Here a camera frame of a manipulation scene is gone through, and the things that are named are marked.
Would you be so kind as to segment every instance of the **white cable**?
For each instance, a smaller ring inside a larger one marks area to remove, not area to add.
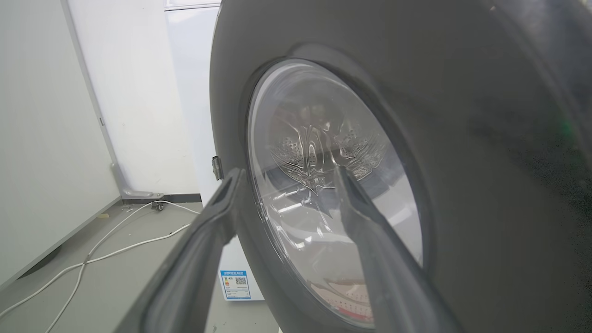
[[[188,210],[188,211],[190,211],[190,212],[192,212],[192,213],[199,214],[199,212],[196,212],[195,210],[191,210],[191,209],[189,209],[189,208],[187,208],[187,207],[183,207],[183,206],[180,206],[180,205],[178,205],[178,204],[171,203],[171,202],[169,202],[169,201],[165,201],[165,200],[157,200],[157,201],[154,201],[154,202],[164,202],[164,203],[169,203],[169,204],[172,204],[173,206],[177,206],[177,207],[179,207],[179,208],[183,208],[183,209],[185,209],[185,210]],[[114,231],[114,230],[115,230],[117,227],[119,227],[119,226],[120,226],[120,225],[121,225],[123,222],[125,222],[127,219],[129,219],[129,218],[130,218],[130,217],[131,217],[133,214],[137,213],[139,210],[141,210],[141,209],[142,209],[142,208],[144,208],[144,207],[147,207],[147,206],[148,206],[148,205],[150,205],[150,204],[152,204],[152,203],[145,204],[144,206],[142,206],[142,207],[138,208],[138,209],[137,209],[135,212],[133,212],[132,214],[130,214],[128,217],[126,217],[126,218],[125,218],[125,219],[123,219],[123,220],[122,220],[120,223],[118,223],[118,224],[117,224],[117,225],[116,225],[116,226],[115,226],[113,229],[111,229],[111,230],[110,230],[110,231],[109,231],[109,232],[108,232],[108,233],[107,233],[107,234],[106,234],[106,235],[105,235],[105,236],[104,236],[104,237],[103,237],[103,238],[102,238],[102,239],[101,239],[101,240],[100,240],[100,241],[99,241],[99,242],[98,242],[98,243],[97,243],[97,244],[96,244],[94,247],[93,247],[93,249],[92,249],[92,250],[89,252],[89,254],[86,256],[86,259],[85,259],[85,261],[84,261],[84,262],[81,262],[81,263],[79,263],[79,264],[72,265],[72,266],[70,266],[70,267],[68,267],[68,268],[65,268],[65,269],[64,269],[64,270],[62,270],[60,273],[58,273],[56,276],[54,276],[54,277],[53,277],[53,279],[51,279],[51,280],[50,280],[48,283],[46,283],[46,284],[45,284],[45,286],[41,287],[41,289],[39,289],[38,291],[36,291],[35,293],[33,293],[31,296],[29,296],[29,297],[27,297],[27,298],[25,298],[25,299],[21,300],[20,302],[16,303],[15,305],[12,305],[10,308],[8,308],[8,309],[6,309],[6,310],[2,311],[2,312],[0,313],[0,318],[2,318],[4,315],[6,315],[6,314],[7,314],[8,312],[10,312],[11,310],[13,310],[13,309],[15,309],[15,308],[19,307],[20,305],[22,305],[22,304],[23,304],[23,303],[25,303],[26,301],[28,301],[28,300],[32,299],[33,297],[35,297],[36,295],[38,295],[40,292],[42,292],[42,291],[43,291],[43,290],[45,290],[47,287],[49,287],[49,285],[51,285],[52,283],[54,283],[54,282],[55,282],[55,281],[56,281],[56,280],[57,280],[59,277],[61,277],[62,275],[66,274],[67,272],[69,272],[70,270],[73,270],[73,269],[74,269],[74,268],[76,268],[76,267],[80,267],[80,266],[82,266],[82,268],[81,268],[81,270],[80,270],[80,272],[79,272],[79,274],[78,274],[78,280],[76,281],[76,286],[74,287],[74,290],[72,291],[72,294],[70,295],[70,298],[68,298],[68,301],[66,302],[66,304],[64,304],[64,307],[62,307],[62,310],[60,310],[60,312],[58,313],[58,315],[57,315],[56,319],[54,319],[54,321],[52,322],[52,324],[51,324],[51,325],[49,326],[49,328],[47,329],[46,333],[48,333],[49,331],[51,331],[51,330],[52,330],[52,328],[55,326],[55,324],[56,324],[56,322],[58,321],[58,319],[59,319],[59,318],[62,316],[62,314],[63,314],[64,310],[66,309],[66,307],[68,306],[68,304],[69,304],[69,303],[70,303],[70,301],[72,300],[72,297],[74,297],[74,294],[76,293],[76,291],[77,291],[77,289],[78,289],[78,285],[80,285],[80,280],[81,280],[81,278],[82,278],[82,271],[83,271],[83,269],[84,269],[84,266],[86,266],[87,264],[90,264],[90,263],[92,263],[92,262],[97,262],[97,261],[99,261],[99,260],[107,259],[107,258],[109,258],[109,257],[111,257],[111,256],[113,256],[113,255],[116,255],[116,254],[122,253],[122,252],[124,252],[124,251],[127,251],[127,250],[129,250],[129,249],[133,249],[133,248],[135,248],[135,247],[137,247],[137,246],[140,246],[140,245],[144,245],[144,244],[148,244],[148,243],[151,243],[151,242],[159,241],[159,240],[161,240],[161,239],[165,239],[165,238],[168,238],[168,237],[172,237],[172,236],[176,235],[176,234],[177,234],[177,233],[179,233],[181,230],[183,230],[183,229],[187,228],[187,227],[190,225],[190,224],[187,224],[187,225],[185,225],[185,226],[183,226],[183,227],[181,227],[181,228],[177,229],[176,231],[174,231],[174,232],[172,232],[172,233],[170,233],[170,234],[168,234],[168,235],[166,235],[166,236],[162,236],[162,237],[158,237],[158,238],[154,238],[154,239],[149,239],[149,240],[147,240],[147,241],[139,242],[139,243],[136,243],[136,244],[130,245],[130,246],[128,246],[128,247],[125,247],[125,248],[123,248],[123,249],[119,249],[119,250],[117,250],[117,251],[115,251],[115,252],[112,252],[112,253],[110,253],[110,254],[104,255],[104,256],[102,256],[102,257],[99,257],[99,258],[96,258],[96,259],[92,259],[92,260],[88,260],[88,259],[90,258],[90,256],[91,256],[91,254],[92,254],[92,253],[93,253],[93,252],[96,250],[96,248],[98,247],[98,245],[100,245],[100,244],[101,244],[101,243],[102,243],[102,242],[103,242],[103,241],[104,241],[104,240],[105,240],[105,239],[106,239],[106,238],[109,236],[109,234],[110,234],[111,232],[113,232],[113,231]]]

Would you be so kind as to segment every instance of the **energy label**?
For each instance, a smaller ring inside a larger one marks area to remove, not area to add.
[[[246,271],[220,271],[227,299],[250,299]]]

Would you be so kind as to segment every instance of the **door hinge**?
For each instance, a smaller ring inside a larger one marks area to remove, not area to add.
[[[224,171],[222,171],[222,160],[218,156],[212,157],[212,169],[216,180],[224,179]]]

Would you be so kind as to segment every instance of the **white appliance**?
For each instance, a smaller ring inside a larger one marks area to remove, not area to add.
[[[216,152],[210,119],[210,54],[219,7],[216,1],[165,0],[177,88],[204,206],[221,183],[212,172]],[[237,237],[224,247],[218,279],[226,300],[263,300]]]

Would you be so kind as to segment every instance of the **metal bracket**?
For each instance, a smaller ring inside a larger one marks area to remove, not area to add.
[[[212,169],[216,180],[224,179],[224,171],[222,170],[222,160],[218,156],[212,157]]]
[[[119,187],[119,193],[122,200],[129,199],[160,199],[164,196],[163,193],[152,193],[147,191],[134,191],[127,184],[126,178],[123,176],[121,167],[117,163],[111,164],[111,171],[115,176],[115,182]]]

